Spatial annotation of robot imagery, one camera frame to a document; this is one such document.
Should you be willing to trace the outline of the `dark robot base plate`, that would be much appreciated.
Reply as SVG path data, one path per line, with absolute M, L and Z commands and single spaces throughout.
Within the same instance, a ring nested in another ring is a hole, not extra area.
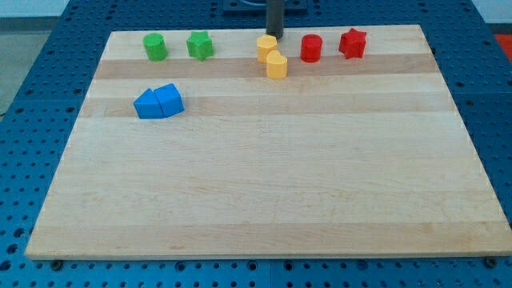
M 245 12 L 266 12 L 267 0 L 218 0 L 223 14 L 241 14 Z M 285 0 L 285 12 L 305 13 L 308 10 L 307 0 Z

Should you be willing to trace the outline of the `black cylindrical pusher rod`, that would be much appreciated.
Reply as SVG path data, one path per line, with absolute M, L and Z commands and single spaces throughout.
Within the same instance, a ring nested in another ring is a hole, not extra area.
M 266 1 L 266 33 L 281 39 L 284 31 L 284 0 Z

